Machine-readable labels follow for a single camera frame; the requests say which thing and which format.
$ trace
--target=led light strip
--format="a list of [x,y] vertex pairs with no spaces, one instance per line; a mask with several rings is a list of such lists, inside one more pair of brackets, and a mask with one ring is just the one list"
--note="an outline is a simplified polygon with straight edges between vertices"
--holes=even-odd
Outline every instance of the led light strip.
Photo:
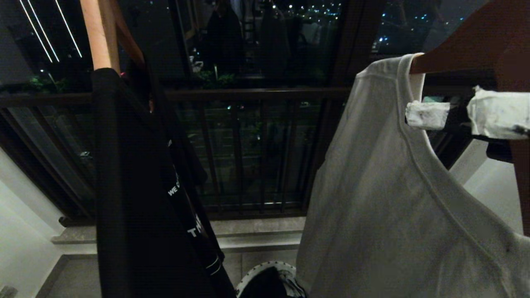
[[33,9],[33,5],[31,5],[30,0],[28,0],[28,3],[30,4],[31,11],[33,12],[33,15],[35,16],[35,19],[37,19],[37,23],[39,24],[40,30],[44,34],[44,37],[46,38],[46,41],[48,42],[48,45],[51,48],[51,51],[54,53],[55,59],[57,59],[57,62],[59,62],[59,57],[57,57],[57,54],[55,53],[54,47],[51,45],[50,40],[48,39],[48,36],[46,35],[46,32],[44,31],[44,28],[42,28],[42,25],[40,24],[39,17],[35,13],[35,10]]
[[26,10],[26,7],[24,6],[24,3],[22,3],[22,0],[19,0],[19,1],[20,1],[20,4],[22,5],[22,8],[24,9],[24,12],[26,13],[26,16],[28,17],[28,21],[30,21],[31,27],[32,27],[33,30],[35,31],[35,34],[37,35],[37,38],[38,38],[39,41],[40,41],[40,45],[42,46],[42,48],[43,48],[44,51],[46,52],[46,56],[48,56],[48,59],[50,59],[50,62],[53,63],[54,61],[51,60],[51,57],[50,57],[50,54],[48,53],[48,50],[47,50],[46,47],[44,46],[44,43],[42,42],[42,39],[40,39],[39,33],[38,33],[37,30],[35,29],[35,26],[33,25],[33,21],[31,21],[30,15],[28,14],[28,11]]
[[59,9],[61,16],[63,17],[63,21],[65,22],[66,29],[68,29],[68,33],[70,33],[70,37],[72,38],[72,41],[74,42],[77,52],[79,53],[79,57],[83,57],[83,55],[81,55],[81,51],[79,50],[79,47],[77,46],[77,43],[75,42],[74,36],[72,35],[72,32],[70,31],[70,27],[68,26],[68,23],[66,22],[65,15],[63,15],[63,10],[61,10],[61,7],[59,6],[59,2],[57,2],[57,0],[55,0],[55,4],[57,4],[57,8]]

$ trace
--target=wooden hanger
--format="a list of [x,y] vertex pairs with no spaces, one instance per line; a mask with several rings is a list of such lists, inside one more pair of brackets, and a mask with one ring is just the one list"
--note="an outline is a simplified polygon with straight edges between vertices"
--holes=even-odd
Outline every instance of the wooden hanger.
[[118,41],[135,62],[145,69],[144,54],[131,35],[117,0],[81,0],[94,70],[113,68],[120,73]]
[[[410,73],[494,69],[498,91],[530,92],[529,15],[528,0],[490,1],[440,46],[415,57]],[[523,230],[530,236],[530,141],[511,141],[510,147]]]

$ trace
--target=metal railing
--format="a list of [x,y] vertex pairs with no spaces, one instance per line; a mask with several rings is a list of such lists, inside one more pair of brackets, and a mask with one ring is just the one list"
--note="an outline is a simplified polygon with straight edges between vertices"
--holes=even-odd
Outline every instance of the metal railing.
[[[304,215],[349,91],[167,91],[209,171],[198,192],[210,217]],[[2,147],[63,212],[65,225],[95,217],[90,103],[89,93],[0,98]]]

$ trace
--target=floor tile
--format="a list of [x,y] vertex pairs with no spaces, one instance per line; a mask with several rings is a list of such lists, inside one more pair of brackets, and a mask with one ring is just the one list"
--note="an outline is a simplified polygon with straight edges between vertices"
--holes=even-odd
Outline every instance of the floor tile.
[[241,253],[226,253],[223,266],[230,281],[236,286],[241,281]]
[[101,297],[98,259],[72,259],[54,283],[49,298]]
[[242,253],[241,275],[244,276],[254,266],[267,261],[283,261],[296,265],[298,250],[257,251]]

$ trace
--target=black t-shirt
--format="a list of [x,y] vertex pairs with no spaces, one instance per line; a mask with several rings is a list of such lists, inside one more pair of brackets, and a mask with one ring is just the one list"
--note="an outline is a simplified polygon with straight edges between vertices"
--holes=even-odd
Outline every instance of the black t-shirt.
[[178,120],[170,123],[174,112],[161,108],[169,104],[156,78],[142,76],[127,86],[110,68],[92,75],[102,293],[234,297],[195,191],[206,174]]
[[223,17],[212,12],[207,25],[206,63],[217,64],[222,73],[236,74],[244,60],[241,25],[233,9],[228,7]]

